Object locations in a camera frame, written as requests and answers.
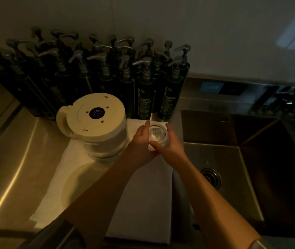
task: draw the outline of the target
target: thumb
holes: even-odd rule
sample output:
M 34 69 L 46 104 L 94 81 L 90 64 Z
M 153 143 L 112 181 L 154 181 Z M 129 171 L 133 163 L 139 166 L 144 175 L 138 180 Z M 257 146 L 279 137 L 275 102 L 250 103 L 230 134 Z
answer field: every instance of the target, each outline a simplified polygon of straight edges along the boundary
M 159 154 L 162 154 L 165 151 L 165 147 L 158 142 L 150 141 L 149 143 L 156 151 L 158 151 Z

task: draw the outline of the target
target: sink drain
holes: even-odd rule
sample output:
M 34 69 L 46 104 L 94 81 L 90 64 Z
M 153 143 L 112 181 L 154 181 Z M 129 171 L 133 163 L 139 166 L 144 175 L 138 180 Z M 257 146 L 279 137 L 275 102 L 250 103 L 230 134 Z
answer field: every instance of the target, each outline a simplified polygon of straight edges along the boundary
M 220 188 L 221 178 L 217 171 L 210 168 L 205 168 L 201 170 L 201 173 L 215 189 L 218 190 Z

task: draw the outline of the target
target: stainless steel sink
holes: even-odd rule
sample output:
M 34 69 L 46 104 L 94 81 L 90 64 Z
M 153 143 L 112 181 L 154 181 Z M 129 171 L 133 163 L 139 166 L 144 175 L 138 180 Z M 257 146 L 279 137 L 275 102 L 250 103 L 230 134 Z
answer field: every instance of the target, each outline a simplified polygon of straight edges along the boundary
M 276 118 L 183 110 L 188 158 L 261 234 L 295 237 L 295 143 Z

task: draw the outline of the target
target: white towel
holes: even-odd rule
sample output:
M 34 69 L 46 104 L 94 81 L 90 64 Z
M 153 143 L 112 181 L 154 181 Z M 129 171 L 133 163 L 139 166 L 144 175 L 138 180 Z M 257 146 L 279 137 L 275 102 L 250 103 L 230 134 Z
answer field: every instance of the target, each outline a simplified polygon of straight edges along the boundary
M 130 140 L 144 123 L 127 120 Z M 35 227 L 43 228 L 52 222 L 65 209 L 66 203 L 100 178 L 109 166 L 111 164 L 94 162 L 84 150 L 83 143 L 71 139 L 46 195 L 30 218 L 37 222 Z M 106 236 L 169 244 L 172 172 L 161 156 L 137 170 L 125 187 Z M 69 200 L 64 192 L 72 193 L 72 199 Z

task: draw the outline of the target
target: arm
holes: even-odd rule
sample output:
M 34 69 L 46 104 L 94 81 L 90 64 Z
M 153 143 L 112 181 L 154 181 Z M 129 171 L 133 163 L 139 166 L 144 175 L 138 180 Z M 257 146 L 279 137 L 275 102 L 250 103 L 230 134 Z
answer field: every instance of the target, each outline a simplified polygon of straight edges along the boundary
M 98 248 L 107 232 L 122 192 L 133 173 L 149 163 L 158 152 L 150 152 L 149 126 L 138 128 L 123 155 L 111 168 L 61 215 L 83 236 L 87 248 Z
M 208 247 L 248 249 L 260 235 L 192 165 L 169 125 L 167 130 L 169 148 L 150 144 L 179 173 Z

